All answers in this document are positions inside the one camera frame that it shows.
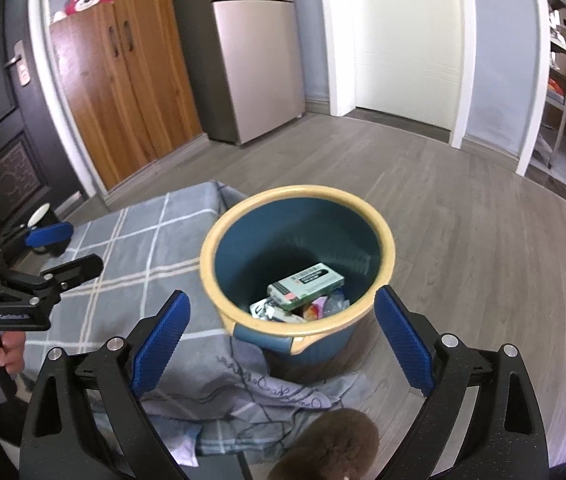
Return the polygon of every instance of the green box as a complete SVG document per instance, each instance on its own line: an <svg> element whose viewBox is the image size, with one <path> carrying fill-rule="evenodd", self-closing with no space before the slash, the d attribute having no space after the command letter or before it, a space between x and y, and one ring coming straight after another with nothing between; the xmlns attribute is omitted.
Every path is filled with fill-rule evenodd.
<svg viewBox="0 0 566 480"><path fill-rule="evenodd" d="M344 282L343 276L335 270L325 264L316 264L268 285L268 295L283 310L294 310L320 296L326 296Z"/></svg>

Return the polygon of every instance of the cloth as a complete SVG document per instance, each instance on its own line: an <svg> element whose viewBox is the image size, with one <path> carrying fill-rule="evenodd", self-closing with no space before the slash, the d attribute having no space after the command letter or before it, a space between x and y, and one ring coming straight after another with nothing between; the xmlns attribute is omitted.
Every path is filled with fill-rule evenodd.
<svg viewBox="0 0 566 480"><path fill-rule="evenodd" d="M244 195L208 182L125 208L75 229L68 250L46 267L96 253L102 275L63 294L52 328L28 333L26 375L46 353L92 351L156 314L174 289L186 292L191 319L155 390L141 398L159 435L182 465L199 454L246 451L275 460L322 410L357 407L369 394L361 374L311 386L273 378L260 348L230 337L199 278L207 232ZM107 434L103 406L93 409Z"/></svg>

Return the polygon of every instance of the blue gripper pad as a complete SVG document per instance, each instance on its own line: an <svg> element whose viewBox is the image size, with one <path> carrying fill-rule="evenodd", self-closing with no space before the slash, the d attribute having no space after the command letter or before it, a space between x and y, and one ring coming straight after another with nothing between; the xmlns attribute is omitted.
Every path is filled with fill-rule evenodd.
<svg viewBox="0 0 566 480"><path fill-rule="evenodd" d="M432 356L399 304L383 287L377 290L374 312L410 386L429 396L435 386Z"/></svg>
<svg viewBox="0 0 566 480"><path fill-rule="evenodd" d="M33 229L25 238L25 244L28 247L43 247L68 240L72 238L73 234L74 228L72 224L69 222L61 222L59 224Z"/></svg>
<svg viewBox="0 0 566 480"><path fill-rule="evenodd" d="M189 298L181 292L173 299L134 358L130 389L137 399L156 388L188 323Z"/></svg>

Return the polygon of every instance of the door handle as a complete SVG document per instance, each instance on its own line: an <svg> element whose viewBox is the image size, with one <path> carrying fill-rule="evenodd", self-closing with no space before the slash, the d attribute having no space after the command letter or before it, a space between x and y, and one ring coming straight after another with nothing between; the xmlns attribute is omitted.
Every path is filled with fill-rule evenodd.
<svg viewBox="0 0 566 480"><path fill-rule="evenodd" d="M114 37L114 27L110 26L108 33L110 35L110 43L112 44L112 52L114 53L114 57L119 57L119 49L117 48L116 38Z"/></svg>
<svg viewBox="0 0 566 480"><path fill-rule="evenodd" d="M19 40L14 44L14 57L4 64L5 69L12 68L13 66L16 66L16 75L19 77L20 85L26 86L30 82L30 70L25 59L23 40Z"/></svg>
<svg viewBox="0 0 566 480"><path fill-rule="evenodd" d="M23 56L21 54L17 54L12 59L9 59L6 64L4 64L4 68L10 68L12 65L16 65L22 59Z"/></svg>
<svg viewBox="0 0 566 480"><path fill-rule="evenodd" d="M130 27L130 22L128 20L123 22L123 29L128 36L128 51L132 52L134 50L134 38L132 38L132 28Z"/></svg>

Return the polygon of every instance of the white door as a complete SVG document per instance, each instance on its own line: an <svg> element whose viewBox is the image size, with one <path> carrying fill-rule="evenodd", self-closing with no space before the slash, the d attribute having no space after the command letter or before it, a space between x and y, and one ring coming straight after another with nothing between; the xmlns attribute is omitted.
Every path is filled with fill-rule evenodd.
<svg viewBox="0 0 566 480"><path fill-rule="evenodd" d="M461 0L351 0L356 105L454 127Z"/></svg>

